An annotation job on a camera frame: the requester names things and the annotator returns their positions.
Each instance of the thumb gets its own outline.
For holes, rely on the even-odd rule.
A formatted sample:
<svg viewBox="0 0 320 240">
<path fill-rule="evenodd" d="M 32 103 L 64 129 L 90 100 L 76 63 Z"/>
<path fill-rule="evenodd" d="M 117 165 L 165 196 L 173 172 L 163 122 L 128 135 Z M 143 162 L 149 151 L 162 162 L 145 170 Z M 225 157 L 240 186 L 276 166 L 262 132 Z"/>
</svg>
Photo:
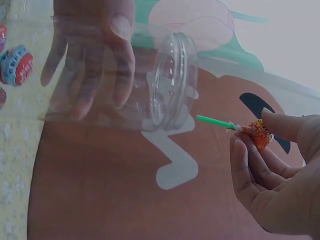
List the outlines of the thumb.
<svg viewBox="0 0 320 240">
<path fill-rule="evenodd" d="M 274 135 L 298 144 L 302 157 L 310 161 L 320 150 L 320 116 L 288 116 L 262 110 L 265 127 Z"/>
</svg>

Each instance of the fingernail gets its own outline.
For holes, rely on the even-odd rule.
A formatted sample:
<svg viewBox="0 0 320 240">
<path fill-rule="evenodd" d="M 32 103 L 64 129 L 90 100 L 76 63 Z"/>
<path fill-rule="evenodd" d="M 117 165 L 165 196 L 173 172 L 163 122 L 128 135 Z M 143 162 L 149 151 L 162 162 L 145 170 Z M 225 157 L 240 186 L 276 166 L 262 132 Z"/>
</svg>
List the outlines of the fingernail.
<svg viewBox="0 0 320 240">
<path fill-rule="evenodd" d="M 241 143 L 241 140 L 237 138 L 237 139 L 234 141 L 234 146 L 236 146 L 237 144 L 240 144 L 240 143 Z"/>
<path fill-rule="evenodd" d="M 273 112 L 272 111 L 270 111 L 268 108 L 266 108 L 266 107 L 264 107 L 263 109 L 262 109 L 262 112 L 263 113 L 272 113 L 273 114 Z"/>
<path fill-rule="evenodd" d="M 133 29 L 127 18 L 121 15 L 114 16 L 110 22 L 111 31 L 119 38 L 131 40 Z"/>
</svg>

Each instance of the hand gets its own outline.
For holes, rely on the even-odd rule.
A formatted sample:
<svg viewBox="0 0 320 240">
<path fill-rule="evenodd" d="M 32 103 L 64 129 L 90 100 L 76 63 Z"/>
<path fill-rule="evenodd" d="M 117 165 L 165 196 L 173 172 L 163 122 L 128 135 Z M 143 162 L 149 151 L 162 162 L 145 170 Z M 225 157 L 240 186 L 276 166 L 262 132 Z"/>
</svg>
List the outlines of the hand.
<svg viewBox="0 0 320 240">
<path fill-rule="evenodd" d="M 317 235 L 320 219 L 320 116 L 293 117 L 262 111 L 275 135 L 296 142 L 305 167 L 285 164 L 270 149 L 257 150 L 248 135 L 230 140 L 236 197 L 267 231 Z"/>
<path fill-rule="evenodd" d="M 50 108 L 69 107 L 72 88 L 84 76 L 72 104 L 71 117 L 80 120 L 89 112 L 103 73 L 104 59 L 114 58 L 117 69 L 113 104 L 123 106 L 132 90 L 135 56 L 130 43 L 135 21 L 134 0 L 54 0 L 54 36 L 44 65 L 41 84 L 46 86 L 62 60 L 65 65 L 51 97 Z M 113 56 L 104 56 L 109 46 Z"/>
</svg>

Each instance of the pink flower print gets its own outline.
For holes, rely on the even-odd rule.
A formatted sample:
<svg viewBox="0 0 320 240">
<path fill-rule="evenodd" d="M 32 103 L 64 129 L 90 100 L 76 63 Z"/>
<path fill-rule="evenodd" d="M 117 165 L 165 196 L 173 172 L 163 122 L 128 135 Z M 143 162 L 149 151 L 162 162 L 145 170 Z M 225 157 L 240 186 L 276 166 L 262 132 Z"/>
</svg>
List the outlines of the pink flower print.
<svg viewBox="0 0 320 240">
<path fill-rule="evenodd" d="M 227 44 L 235 28 L 232 13 L 217 0 L 160 0 L 149 15 L 149 24 L 188 35 L 197 52 L 212 51 Z M 156 38 L 155 47 L 162 41 Z"/>
</svg>

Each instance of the finger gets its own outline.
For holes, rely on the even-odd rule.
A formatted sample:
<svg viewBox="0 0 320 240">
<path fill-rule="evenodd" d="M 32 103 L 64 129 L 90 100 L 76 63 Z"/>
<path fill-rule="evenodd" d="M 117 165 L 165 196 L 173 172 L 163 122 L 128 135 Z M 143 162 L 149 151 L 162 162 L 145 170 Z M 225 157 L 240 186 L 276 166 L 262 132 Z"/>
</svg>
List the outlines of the finger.
<svg viewBox="0 0 320 240">
<path fill-rule="evenodd" d="M 238 200 L 249 210 L 260 191 L 250 179 L 248 151 L 239 139 L 230 141 L 230 164 L 233 189 Z"/>
<path fill-rule="evenodd" d="M 122 107 L 132 91 L 136 60 L 129 42 L 123 41 L 118 46 L 111 46 L 117 65 L 113 92 L 113 102 L 116 107 Z"/>
<path fill-rule="evenodd" d="M 108 37 L 115 36 L 130 41 L 136 16 L 134 0 L 107 0 L 105 5 L 105 30 Z"/>
<path fill-rule="evenodd" d="M 263 122 L 272 133 L 298 144 L 306 164 L 320 155 L 320 116 L 287 116 L 262 111 Z"/>
<path fill-rule="evenodd" d="M 44 64 L 42 73 L 41 73 L 41 85 L 46 86 L 50 83 L 53 75 L 56 72 L 56 69 L 64 57 L 66 48 L 67 48 L 67 40 L 63 36 L 63 34 L 58 29 L 56 23 L 53 23 L 53 39 L 51 50 Z"/>
<path fill-rule="evenodd" d="M 292 178 L 302 169 L 302 167 L 290 167 L 267 147 L 261 149 L 259 152 L 270 171 L 285 179 Z"/>
<path fill-rule="evenodd" d="M 298 141 L 299 131 L 302 128 L 307 127 L 304 125 L 304 123 L 310 118 L 306 116 L 296 117 L 279 113 L 272 113 L 268 109 L 264 108 L 262 110 L 262 119 L 265 127 L 270 132 L 280 138 L 296 143 Z"/>
<path fill-rule="evenodd" d="M 106 1 L 104 41 L 110 46 L 117 64 L 113 93 L 116 107 L 122 107 L 126 103 L 134 82 L 136 60 L 130 41 L 135 16 L 134 0 Z"/>
<path fill-rule="evenodd" d="M 282 184 L 285 179 L 270 171 L 251 138 L 246 134 L 241 134 L 239 136 L 246 145 L 248 151 L 248 164 L 255 181 L 268 190 L 272 190 Z"/>
<path fill-rule="evenodd" d="M 85 72 L 83 82 L 80 86 L 72 113 L 72 118 L 75 120 L 81 120 L 88 114 L 103 76 L 103 47 L 87 46 L 84 55 Z"/>
<path fill-rule="evenodd" d="M 83 58 L 83 46 L 75 39 L 69 39 L 65 65 L 50 100 L 52 112 L 62 112 L 70 106 L 71 89 L 81 72 Z"/>
<path fill-rule="evenodd" d="M 233 135 L 233 136 L 231 136 L 231 138 L 230 138 L 230 143 L 229 143 L 230 154 L 233 153 L 233 151 L 234 151 L 235 141 L 236 141 L 236 140 L 240 140 L 240 141 L 241 141 L 241 139 L 240 139 L 239 137 L 237 137 L 237 133 L 236 133 L 236 135 Z M 259 184 L 256 183 L 256 180 L 255 180 L 254 176 L 252 175 L 252 172 L 251 172 L 250 168 L 249 168 L 249 175 L 250 175 L 250 180 L 251 180 L 252 184 L 253 184 L 260 192 L 263 192 L 263 191 L 266 191 L 266 190 L 267 190 L 265 187 L 263 187 L 263 186 L 261 186 L 261 185 L 259 185 Z"/>
</svg>

